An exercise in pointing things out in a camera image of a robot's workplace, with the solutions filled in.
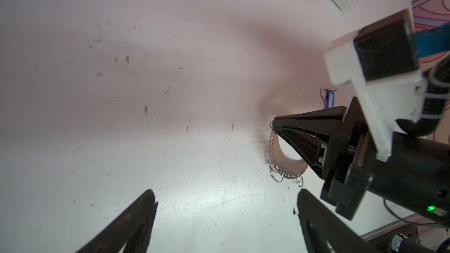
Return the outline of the silver metal keyring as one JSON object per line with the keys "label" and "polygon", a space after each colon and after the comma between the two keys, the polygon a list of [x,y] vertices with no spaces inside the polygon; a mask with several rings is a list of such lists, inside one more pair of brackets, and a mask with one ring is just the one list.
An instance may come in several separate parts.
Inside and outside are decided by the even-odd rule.
{"label": "silver metal keyring", "polygon": [[[287,144],[273,129],[270,122],[270,137],[268,140],[268,152],[270,158],[267,160],[270,176],[273,181],[282,183],[284,180],[293,180],[299,188],[304,187],[302,175],[307,171],[307,162],[299,156],[294,149]],[[280,143],[286,143],[286,147],[292,149],[292,154],[286,155]]]}

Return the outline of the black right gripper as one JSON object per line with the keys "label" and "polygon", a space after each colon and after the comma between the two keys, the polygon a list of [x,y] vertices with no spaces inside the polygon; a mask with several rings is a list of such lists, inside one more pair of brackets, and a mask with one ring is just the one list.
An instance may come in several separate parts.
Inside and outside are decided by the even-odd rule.
{"label": "black right gripper", "polygon": [[[350,134],[338,143],[335,132]],[[433,222],[450,224],[450,146],[395,132],[391,157],[376,159],[376,148],[357,98],[338,106],[275,117],[272,130],[324,179],[320,198],[353,219],[371,192]]]}

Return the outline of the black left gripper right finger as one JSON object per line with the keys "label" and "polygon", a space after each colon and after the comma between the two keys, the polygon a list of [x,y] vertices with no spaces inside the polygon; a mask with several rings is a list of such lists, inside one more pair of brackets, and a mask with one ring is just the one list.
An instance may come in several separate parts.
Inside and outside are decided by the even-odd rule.
{"label": "black left gripper right finger", "polygon": [[298,218],[309,253],[377,253],[308,190],[297,198]]}

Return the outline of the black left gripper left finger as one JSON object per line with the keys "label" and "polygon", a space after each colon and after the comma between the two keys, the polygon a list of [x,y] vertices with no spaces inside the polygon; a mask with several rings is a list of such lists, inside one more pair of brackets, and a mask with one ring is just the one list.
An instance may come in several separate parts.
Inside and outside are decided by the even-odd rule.
{"label": "black left gripper left finger", "polygon": [[145,253],[147,252],[158,203],[151,189],[146,190],[80,253]]}

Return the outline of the blue key tag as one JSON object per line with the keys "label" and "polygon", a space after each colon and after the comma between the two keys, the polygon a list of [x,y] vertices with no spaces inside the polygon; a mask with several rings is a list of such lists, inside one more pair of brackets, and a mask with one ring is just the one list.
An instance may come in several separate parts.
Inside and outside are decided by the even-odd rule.
{"label": "blue key tag", "polygon": [[322,98],[324,109],[334,108],[336,87],[321,88],[320,96]]}

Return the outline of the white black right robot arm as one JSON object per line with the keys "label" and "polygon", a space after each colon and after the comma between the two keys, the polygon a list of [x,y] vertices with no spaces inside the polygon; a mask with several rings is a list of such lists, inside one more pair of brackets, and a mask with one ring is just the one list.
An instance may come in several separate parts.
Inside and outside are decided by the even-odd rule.
{"label": "white black right robot arm", "polygon": [[333,84],[356,91],[348,107],[276,117],[285,140],[325,184],[321,200],[352,219],[366,192],[450,224],[450,147],[427,136],[450,99],[450,61],[419,58],[450,48],[448,25],[414,33],[378,22],[334,40],[323,57]]}

